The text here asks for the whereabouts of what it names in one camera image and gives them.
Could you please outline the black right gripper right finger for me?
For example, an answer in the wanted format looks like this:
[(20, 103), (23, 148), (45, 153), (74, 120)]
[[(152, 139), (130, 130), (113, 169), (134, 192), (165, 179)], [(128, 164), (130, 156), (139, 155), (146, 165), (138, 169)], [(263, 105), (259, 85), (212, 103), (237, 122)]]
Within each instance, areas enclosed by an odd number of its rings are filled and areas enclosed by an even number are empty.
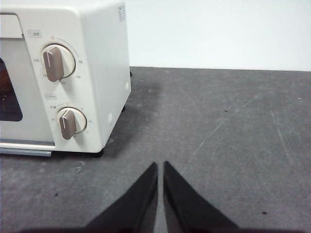
[(240, 231), (201, 197), (168, 161), (163, 164), (163, 200), (169, 231)]

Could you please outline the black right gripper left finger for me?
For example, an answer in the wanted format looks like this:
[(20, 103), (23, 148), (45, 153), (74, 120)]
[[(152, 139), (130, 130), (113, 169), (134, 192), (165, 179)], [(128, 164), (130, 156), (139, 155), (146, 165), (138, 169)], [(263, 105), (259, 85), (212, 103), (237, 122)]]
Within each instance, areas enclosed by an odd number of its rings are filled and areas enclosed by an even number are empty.
[(153, 231), (158, 165), (151, 163), (130, 188), (86, 225), (87, 231)]

